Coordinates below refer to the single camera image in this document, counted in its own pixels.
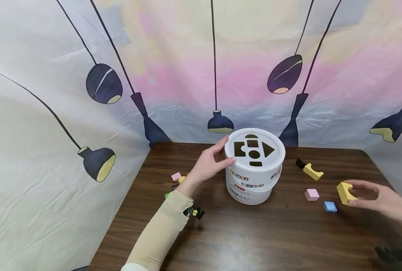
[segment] left hand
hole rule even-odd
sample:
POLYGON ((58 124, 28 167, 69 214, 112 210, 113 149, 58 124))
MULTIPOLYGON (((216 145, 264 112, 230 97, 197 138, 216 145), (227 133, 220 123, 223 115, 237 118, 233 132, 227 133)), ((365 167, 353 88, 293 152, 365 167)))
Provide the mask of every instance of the left hand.
POLYGON ((190 177, 190 179, 202 183, 214 175, 216 175, 219 171, 230 166, 235 163, 235 157, 229 157, 228 159, 218 161, 220 153, 223 151, 225 144, 228 142, 228 135, 223 137, 218 143, 211 146, 208 149, 205 149, 201 156, 198 158, 195 166, 192 171, 187 175, 186 179, 190 177))
POLYGON ((177 187, 177 190, 181 194, 187 197, 192 197, 196 188, 198 188, 202 182, 210 179, 222 169, 235 163, 235 157, 216 162, 227 141, 228 135, 222 138, 216 145, 211 146, 202 152, 195 166, 192 168, 192 171, 187 174, 184 182, 177 187))

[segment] hand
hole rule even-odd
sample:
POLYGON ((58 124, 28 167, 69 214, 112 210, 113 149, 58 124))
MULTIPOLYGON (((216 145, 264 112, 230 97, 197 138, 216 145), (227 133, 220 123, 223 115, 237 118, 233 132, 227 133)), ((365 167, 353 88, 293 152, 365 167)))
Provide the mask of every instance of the hand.
POLYGON ((216 143, 216 145, 205 149, 187 177, 190 176, 190 179, 196 180, 197 182, 204 182, 205 180, 212 178, 222 169, 235 163, 235 157, 216 162, 219 159, 220 154, 223 152, 223 148, 227 141, 228 135, 223 137, 218 143, 216 143))
POLYGON ((196 188, 202 182, 210 179, 222 169, 235 163, 235 157, 229 157, 228 159, 218 161, 227 141, 228 135, 222 138, 216 145, 213 145, 202 152, 195 166, 192 168, 192 171, 187 174, 184 182, 177 187, 177 190, 181 194, 187 197, 192 197, 193 192, 195 192, 196 188))
POLYGON ((347 180, 353 185, 350 190, 358 199, 350 200, 350 205, 378 211, 381 214, 402 222, 402 197, 391 188, 362 180, 347 180))

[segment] lamp cord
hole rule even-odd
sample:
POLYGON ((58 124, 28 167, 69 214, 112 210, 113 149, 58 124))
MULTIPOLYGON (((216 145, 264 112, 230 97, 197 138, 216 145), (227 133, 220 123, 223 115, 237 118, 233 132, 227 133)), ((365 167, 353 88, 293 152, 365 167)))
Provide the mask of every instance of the lamp cord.
POLYGON ((315 51, 314 59, 312 60, 312 63, 310 64, 308 76, 307 76, 307 78, 306 78, 306 82, 305 82, 305 85, 304 85, 304 87, 303 87, 302 94, 305 93, 306 86, 307 86, 307 84, 308 84, 309 77, 310 77, 310 74, 311 74, 311 72, 312 72, 312 68, 314 68, 315 59, 317 59, 317 55, 318 55, 318 52, 320 51, 321 44, 323 43, 324 37, 326 37, 327 32, 329 31, 330 25, 332 24, 332 21, 333 21, 333 19, 334 19, 335 13, 336 13, 336 11, 337 11, 337 9, 338 9, 338 7, 339 7, 339 4, 341 4, 341 1, 342 1, 342 0, 339 0, 338 5, 336 6, 336 8, 335 8, 335 10, 334 10, 334 12, 333 12, 333 14, 332 14, 332 17, 330 17, 330 21, 329 21, 329 23, 327 24, 326 31, 324 31, 323 37, 321 37, 320 43, 318 44, 317 51, 315 51))
POLYGON ((211 25, 213 30, 213 56, 214 56, 214 103, 217 110, 217 77, 216 77, 216 35, 214 33, 214 12, 213 0, 210 0, 211 5, 211 25))
POLYGON ((79 36, 80 40, 83 43, 83 46, 85 46, 86 51, 88 51, 89 55, 92 58, 92 61, 95 63, 95 65, 97 65, 97 61, 95 61, 92 53, 89 51, 88 47, 86 46, 85 41, 83 40, 82 36, 80 35, 79 31, 77 30, 77 28, 74 26, 72 20, 70 19, 70 17, 68 16, 66 10, 64 9, 64 7, 61 5, 61 3, 59 2, 59 0, 56 0, 56 2, 58 2, 59 6, 61 7, 61 9, 63 10, 64 14, 66 15, 67 19, 70 21, 71 25, 73 26, 74 30, 76 31, 77 35, 79 36))
POLYGON ((135 90, 133 89, 133 86, 131 85, 131 82, 130 82, 130 79, 128 78, 128 75, 127 75, 127 72, 126 72, 126 70, 125 70, 124 64, 122 63, 121 57, 120 57, 120 55, 118 54, 118 50, 117 50, 117 48, 115 47, 115 44, 113 43, 112 38, 110 37, 109 31, 107 31, 106 25, 104 25, 103 19, 101 19, 100 13, 98 12, 98 9, 97 9, 97 7, 95 6, 95 3, 93 2, 93 0, 90 0, 90 2, 91 2, 91 4, 92 4, 93 9, 95 10, 95 13, 96 13, 97 16, 98 16, 98 19, 100 20, 101 25, 103 26, 104 31, 106 32, 107 37, 109 38, 110 44, 112 45, 113 50, 115 51, 115 54, 116 54, 117 57, 118 57, 118 60, 119 60, 119 62, 120 62, 120 64, 121 64, 121 68, 122 68, 122 70, 124 71, 124 74, 125 74, 125 77, 126 77, 126 79, 127 79, 128 84, 130 85, 131 91, 133 92, 133 94, 135 94, 135 90))
POLYGON ((305 32, 305 29, 306 29, 306 24, 308 23, 310 10, 312 9, 312 4, 313 4, 313 3, 314 3, 314 0, 312 0, 312 1, 310 2, 309 11, 308 11, 308 14, 306 15, 306 21, 305 21, 305 25, 303 26, 302 35, 300 36, 299 43, 297 44, 296 52, 294 53, 294 55, 297 54, 297 50, 299 49, 300 42, 302 41, 302 37, 303 37, 303 34, 304 34, 304 32, 305 32))
POLYGON ((65 133, 67 134, 67 136, 71 139, 71 141, 74 143, 74 145, 77 146, 78 149, 81 149, 81 147, 79 146, 79 144, 74 140, 74 138, 70 135, 70 133, 68 132, 67 128, 64 126, 63 122, 61 122, 61 120, 59 119, 58 115, 56 115, 55 112, 53 112, 53 110, 46 104, 44 103, 43 100, 39 99, 39 97, 35 94, 33 94, 31 91, 29 91, 29 89, 25 88, 24 86, 22 86, 21 84, 17 83, 16 81, 10 79, 9 77, 3 75, 0 73, 1 76, 5 77, 6 79, 10 80, 11 82, 15 83, 16 85, 20 86, 21 88, 23 88, 24 90, 26 90, 27 92, 29 92, 30 95, 32 95, 33 97, 35 97, 38 101, 40 101, 49 111, 50 113, 52 113, 53 117, 55 117, 55 119, 58 121, 59 125, 61 125, 61 127, 64 129, 65 133))

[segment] bucket lid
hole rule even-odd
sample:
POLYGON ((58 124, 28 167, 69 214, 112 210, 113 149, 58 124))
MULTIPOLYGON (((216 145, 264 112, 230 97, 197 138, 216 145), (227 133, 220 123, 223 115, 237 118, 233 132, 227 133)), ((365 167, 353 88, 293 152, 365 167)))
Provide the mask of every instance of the bucket lid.
POLYGON ((264 172, 284 162, 285 147, 272 133, 258 128, 244 128, 229 135, 225 154, 235 157, 237 167, 264 172))

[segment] pink cube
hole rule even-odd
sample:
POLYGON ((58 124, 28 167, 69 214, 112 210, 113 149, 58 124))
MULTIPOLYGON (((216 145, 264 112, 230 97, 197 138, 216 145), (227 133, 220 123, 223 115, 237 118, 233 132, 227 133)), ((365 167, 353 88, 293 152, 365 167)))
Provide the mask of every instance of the pink cube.
POLYGON ((178 182, 178 179, 180 179, 180 177, 181 177, 180 172, 177 172, 177 173, 175 173, 174 175, 171 176, 171 178, 172 178, 172 180, 174 182, 178 182))
POLYGON ((320 197, 317 189, 306 189, 305 196, 308 201, 316 201, 320 197))

